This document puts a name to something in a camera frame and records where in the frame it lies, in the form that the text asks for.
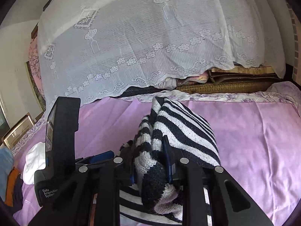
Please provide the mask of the blue sleeve forearm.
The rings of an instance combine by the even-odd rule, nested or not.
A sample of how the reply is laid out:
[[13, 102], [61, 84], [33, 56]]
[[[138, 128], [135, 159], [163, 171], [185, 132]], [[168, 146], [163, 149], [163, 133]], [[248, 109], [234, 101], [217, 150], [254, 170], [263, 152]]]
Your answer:
[[8, 176], [14, 166], [14, 157], [12, 152], [3, 147], [0, 149], [0, 194], [3, 201], [6, 200], [6, 189]]

